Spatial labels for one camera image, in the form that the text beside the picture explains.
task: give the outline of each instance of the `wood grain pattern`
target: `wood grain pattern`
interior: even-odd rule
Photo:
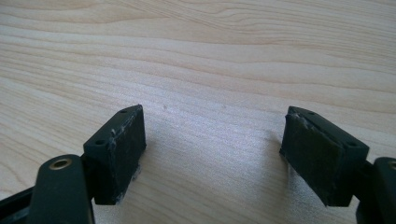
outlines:
[[[0,0],[0,199],[117,110],[142,173],[97,223],[355,223],[278,155],[289,105],[396,157],[396,3]]]

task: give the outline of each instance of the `table surface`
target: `table surface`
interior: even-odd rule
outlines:
[[[278,154],[289,105],[396,156],[396,2],[1,0],[0,199],[145,109],[142,172],[97,223],[355,223]]]

